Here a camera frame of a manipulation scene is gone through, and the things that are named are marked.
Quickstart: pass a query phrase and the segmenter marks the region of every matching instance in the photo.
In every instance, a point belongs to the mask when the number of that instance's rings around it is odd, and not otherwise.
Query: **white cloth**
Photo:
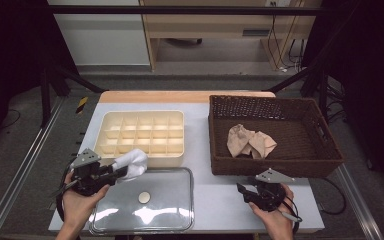
[[[133,180],[142,175],[148,166],[148,155],[140,149],[133,149],[114,161],[115,163],[112,165],[114,170],[128,166],[126,176],[117,179],[117,183],[120,183]]]
[[[277,143],[269,135],[249,131],[242,124],[232,127],[227,137],[227,147],[232,157],[252,153],[254,159],[265,159],[276,146]]]

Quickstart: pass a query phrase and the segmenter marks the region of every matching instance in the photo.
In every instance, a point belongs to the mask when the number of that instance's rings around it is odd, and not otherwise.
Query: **glass lid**
[[[92,234],[183,232],[193,223],[193,179],[187,168],[152,169],[110,187],[89,226]]]

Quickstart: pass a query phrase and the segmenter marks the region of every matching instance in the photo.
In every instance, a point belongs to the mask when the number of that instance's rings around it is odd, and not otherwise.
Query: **plastic tray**
[[[147,192],[148,202],[138,196]],[[153,169],[111,187],[89,225],[94,235],[174,233],[194,221],[193,176],[187,168]]]
[[[148,167],[179,167],[183,163],[184,115],[181,111],[108,112],[94,151],[117,158],[134,148],[148,155]]]

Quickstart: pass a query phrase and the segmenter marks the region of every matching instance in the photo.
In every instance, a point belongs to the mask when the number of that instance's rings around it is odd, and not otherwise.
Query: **tray compartment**
[[[148,167],[179,167],[184,152],[180,111],[109,112],[102,121],[95,151],[117,158],[134,148],[148,154]]]

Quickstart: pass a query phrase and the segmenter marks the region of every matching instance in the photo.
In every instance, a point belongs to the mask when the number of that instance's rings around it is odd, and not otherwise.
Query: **hand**
[[[289,189],[285,184],[282,184],[283,189],[285,189],[286,196],[291,200],[294,198],[294,193]],[[292,202],[285,197],[285,202],[292,207]],[[270,237],[274,240],[290,240],[292,238],[292,221],[284,217],[279,211],[286,212],[291,214],[289,209],[282,204],[280,204],[278,210],[272,212],[265,212],[261,210],[257,205],[250,202],[249,206],[255,215],[257,215],[266,226],[267,232]]]
[[[72,175],[72,172],[67,174],[64,181],[66,184],[71,182]],[[109,187],[109,185],[105,185],[96,194],[89,197],[80,195],[72,189],[67,190],[63,195],[64,224],[57,239],[76,239],[96,204],[105,197]]]

